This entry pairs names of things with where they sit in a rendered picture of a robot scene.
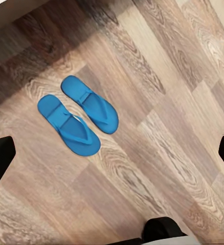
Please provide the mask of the sandal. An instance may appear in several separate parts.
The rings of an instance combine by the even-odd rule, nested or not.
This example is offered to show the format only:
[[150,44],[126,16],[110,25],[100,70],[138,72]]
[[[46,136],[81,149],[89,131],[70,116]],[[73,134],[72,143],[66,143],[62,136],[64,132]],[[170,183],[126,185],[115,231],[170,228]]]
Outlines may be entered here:
[[75,154],[91,156],[100,150],[98,136],[81,117],[73,117],[56,96],[43,96],[37,103],[37,109]]
[[99,130],[112,134],[118,129],[119,118],[114,107],[77,77],[66,77],[60,87],[65,95],[83,108]]

